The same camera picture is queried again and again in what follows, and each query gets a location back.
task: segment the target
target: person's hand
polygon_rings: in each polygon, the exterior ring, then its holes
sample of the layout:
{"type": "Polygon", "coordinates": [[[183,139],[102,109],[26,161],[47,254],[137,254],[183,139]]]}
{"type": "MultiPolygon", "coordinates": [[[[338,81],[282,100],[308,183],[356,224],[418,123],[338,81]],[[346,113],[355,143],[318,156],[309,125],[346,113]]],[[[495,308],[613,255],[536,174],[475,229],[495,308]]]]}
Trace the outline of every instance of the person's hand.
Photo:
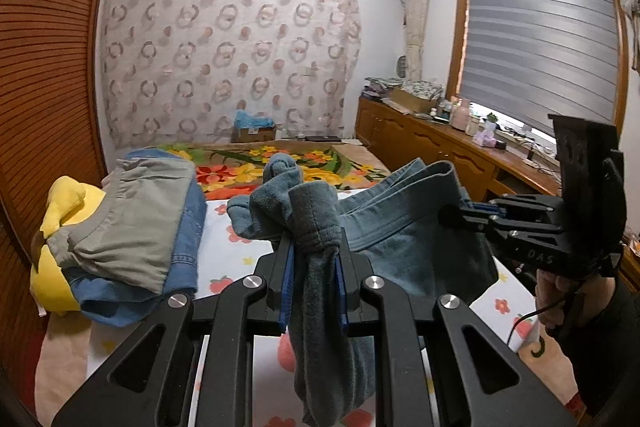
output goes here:
{"type": "MultiPolygon", "coordinates": [[[[553,302],[558,301],[567,292],[574,290],[578,283],[565,277],[553,275],[552,273],[538,270],[536,274],[538,283],[536,285],[536,308],[542,309],[553,302]]],[[[594,275],[587,279],[578,293],[584,293],[584,307],[582,313],[576,321],[578,327],[585,326],[591,319],[595,318],[609,304],[613,292],[616,289],[616,280],[604,278],[601,275],[594,275]]],[[[541,313],[538,317],[548,329],[555,328],[564,322],[564,311],[559,304],[549,311],[541,313]]]]}

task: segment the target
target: gray striped blind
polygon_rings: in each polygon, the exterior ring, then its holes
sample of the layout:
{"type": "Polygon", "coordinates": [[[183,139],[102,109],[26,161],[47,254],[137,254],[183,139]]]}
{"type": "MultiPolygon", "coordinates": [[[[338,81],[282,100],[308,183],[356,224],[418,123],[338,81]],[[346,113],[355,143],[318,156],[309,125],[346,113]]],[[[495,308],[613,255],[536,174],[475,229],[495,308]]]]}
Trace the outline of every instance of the gray striped blind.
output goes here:
{"type": "Polygon", "coordinates": [[[553,135],[548,113],[611,122],[612,0],[469,0],[460,95],[553,135]]]}

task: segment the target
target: plush toy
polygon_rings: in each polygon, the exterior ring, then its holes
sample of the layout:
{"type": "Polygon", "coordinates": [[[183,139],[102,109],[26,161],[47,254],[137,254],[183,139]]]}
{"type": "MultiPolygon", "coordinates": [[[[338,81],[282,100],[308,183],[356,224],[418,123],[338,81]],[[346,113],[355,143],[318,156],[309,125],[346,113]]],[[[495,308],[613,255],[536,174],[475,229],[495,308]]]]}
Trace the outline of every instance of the plush toy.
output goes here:
{"type": "Polygon", "coordinates": [[[49,189],[42,226],[31,242],[31,292],[49,312],[79,311],[80,306],[45,241],[60,226],[76,225],[91,216],[103,197],[100,188],[69,176],[58,178],[49,189]]]}

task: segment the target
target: white sheet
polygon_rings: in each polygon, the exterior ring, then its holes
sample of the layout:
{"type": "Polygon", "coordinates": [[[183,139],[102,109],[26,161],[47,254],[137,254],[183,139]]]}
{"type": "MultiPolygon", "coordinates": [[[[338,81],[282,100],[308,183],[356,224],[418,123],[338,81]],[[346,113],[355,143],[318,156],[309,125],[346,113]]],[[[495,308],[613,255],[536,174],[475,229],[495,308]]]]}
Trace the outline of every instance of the white sheet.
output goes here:
{"type": "MultiPolygon", "coordinates": [[[[342,192],[338,197],[346,198],[356,192],[358,191],[342,192]]],[[[268,241],[240,239],[233,233],[231,221],[226,215],[226,201],[207,201],[207,218],[198,250],[196,298],[219,293],[226,283],[251,274],[258,257],[271,251],[268,241]]],[[[498,281],[471,304],[471,309],[506,342],[514,321],[519,315],[534,311],[535,301],[526,288],[499,261],[496,261],[496,265],[499,272],[498,281]]],[[[134,328],[135,325],[117,329],[98,323],[92,324],[87,378],[134,328]]],[[[525,343],[537,341],[538,335],[538,322],[531,319],[528,323],[523,323],[513,334],[510,347],[517,351],[525,343]]],[[[255,339],[254,427],[303,426],[302,404],[293,390],[294,364],[285,335],[281,338],[257,337],[255,339]]],[[[204,355],[200,359],[199,376],[192,399],[190,426],[194,425],[203,365],[204,355]]],[[[431,397],[434,398],[431,378],[428,380],[431,397]]],[[[372,427],[375,425],[374,413],[375,400],[371,398],[347,419],[343,419],[342,424],[338,424],[337,427],[372,427]]]]}

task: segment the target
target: black sleeve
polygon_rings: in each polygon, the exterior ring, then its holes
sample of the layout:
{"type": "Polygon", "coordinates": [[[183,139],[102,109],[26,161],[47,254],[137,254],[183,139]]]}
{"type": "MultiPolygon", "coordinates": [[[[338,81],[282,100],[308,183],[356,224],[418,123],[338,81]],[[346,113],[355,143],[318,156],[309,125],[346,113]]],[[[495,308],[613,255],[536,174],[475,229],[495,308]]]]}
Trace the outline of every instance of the black sleeve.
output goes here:
{"type": "Polygon", "coordinates": [[[609,306],[583,328],[574,328],[560,347],[571,360],[580,397],[596,416],[638,358],[639,311],[625,284],[616,281],[609,306]]]}

